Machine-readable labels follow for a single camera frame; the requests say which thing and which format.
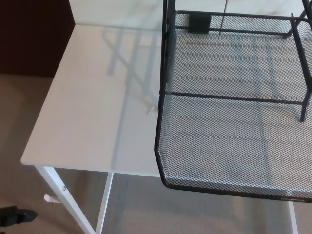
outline beige carpet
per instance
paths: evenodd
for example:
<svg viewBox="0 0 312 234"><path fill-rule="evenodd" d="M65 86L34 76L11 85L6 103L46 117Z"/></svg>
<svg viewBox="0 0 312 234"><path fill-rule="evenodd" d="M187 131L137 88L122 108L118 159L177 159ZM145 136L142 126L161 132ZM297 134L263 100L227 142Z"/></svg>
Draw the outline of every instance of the beige carpet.
<svg viewBox="0 0 312 234"><path fill-rule="evenodd" d="M36 122L51 78L0 75L0 207L35 210L31 223L0 229L8 234L79 234L37 171L20 158ZM105 173L58 170L93 227ZM295 203L299 234L312 230L312 205ZM286 202L174 191L159 178L116 175L105 234L290 234Z"/></svg>

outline wire mesh basket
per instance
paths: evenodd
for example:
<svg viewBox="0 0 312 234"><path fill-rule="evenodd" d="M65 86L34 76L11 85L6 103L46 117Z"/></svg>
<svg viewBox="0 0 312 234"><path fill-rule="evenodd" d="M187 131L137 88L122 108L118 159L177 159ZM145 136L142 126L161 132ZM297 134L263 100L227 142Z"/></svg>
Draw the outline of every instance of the wire mesh basket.
<svg viewBox="0 0 312 234"><path fill-rule="evenodd" d="M155 153L169 188L312 202L312 26L173 11Z"/></svg>

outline white desk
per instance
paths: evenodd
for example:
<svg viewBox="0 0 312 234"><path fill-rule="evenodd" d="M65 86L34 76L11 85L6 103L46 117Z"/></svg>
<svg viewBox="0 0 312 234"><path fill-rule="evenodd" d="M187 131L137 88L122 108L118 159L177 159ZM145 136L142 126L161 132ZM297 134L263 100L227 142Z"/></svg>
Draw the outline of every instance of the white desk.
<svg viewBox="0 0 312 234"><path fill-rule="evenodd" d="M76 25L22 163L34 165L82 229L95 233L54 167L159 176L154 141L161 32Z"/></svg>

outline black bracket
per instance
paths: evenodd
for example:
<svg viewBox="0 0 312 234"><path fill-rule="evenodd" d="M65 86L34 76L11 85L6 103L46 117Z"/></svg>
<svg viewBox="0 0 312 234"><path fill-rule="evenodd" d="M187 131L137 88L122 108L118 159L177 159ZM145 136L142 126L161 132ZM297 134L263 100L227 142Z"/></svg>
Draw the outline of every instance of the black bracket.
<svg viewBox="0 0 312 234"><path fill-rule="evenodd" d="M211 15L196 13L189 15L189 33L208 34L210 29Z"/></svg>

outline white metal desk leg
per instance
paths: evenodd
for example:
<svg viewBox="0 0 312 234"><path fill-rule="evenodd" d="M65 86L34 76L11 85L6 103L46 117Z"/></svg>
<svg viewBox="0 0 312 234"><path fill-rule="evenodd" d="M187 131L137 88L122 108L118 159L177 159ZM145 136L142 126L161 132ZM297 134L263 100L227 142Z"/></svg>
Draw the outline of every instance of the white metal desk leg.
<svg viewBox="0 0 312 234"><path fill-rule="evenodd" d="M292 201L288 202L288 208L289 208L289 215L291 217L292 234L298 234L296 214L294 212L294 206L293 206Z"/></svg>
<svg viewBox="0 0 312 234"><path fill-rule="evenodd" d="M55 195L58 197L60 202L66 207L69 213L73 216L78 225L86 234L95 234L95 231L91 227L89 221L79 208L78 204L65 187L63 181L55 171L53 167L42 167L37 166L36 169L45 179L45 181L50 185Z"/></svg>
<svg viewBox="0 0 312 234"><path fill-rule="evenodd" d="M113 182L113 177L114 177L114 173L108 173L106 184L105 184L105 190L104 190L104 194L102 198L101 208L99 210L99 215L98 215L98 220L97 220L96 234L102 233L109 194L111 192L111 187L112 187L112 182Z"/></svg>

